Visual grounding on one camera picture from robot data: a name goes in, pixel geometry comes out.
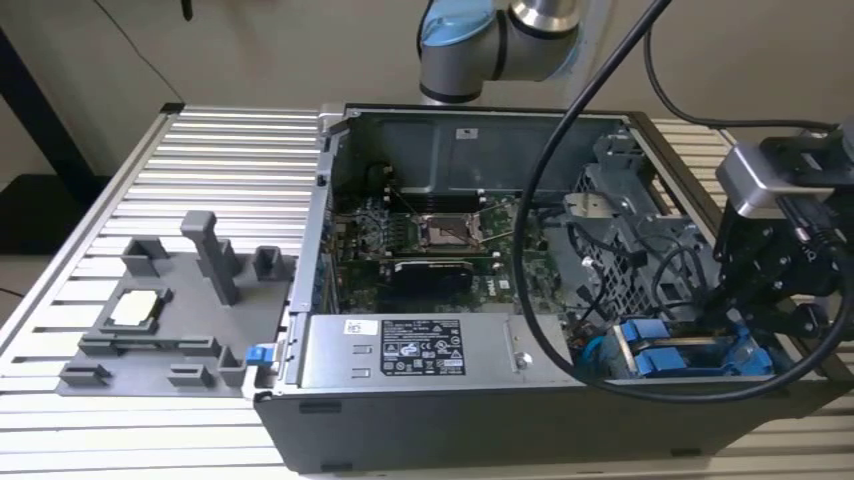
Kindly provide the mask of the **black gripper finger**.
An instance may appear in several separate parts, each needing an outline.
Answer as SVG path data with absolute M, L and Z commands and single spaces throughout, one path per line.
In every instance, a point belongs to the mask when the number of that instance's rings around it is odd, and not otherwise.
M 705 330 L 732 331 L 734 321 L 728 316 L 729 311 L 740 305 L 740 297 L 748 281 L 738 278 L 726 278 L 718 286 L 709 292 L 696 324 Z
M 780 313 L 778 333 L 805 339 L 818 339 L 826 334 L 830 326 L 828 310 L 814 301 L 780 308 Z

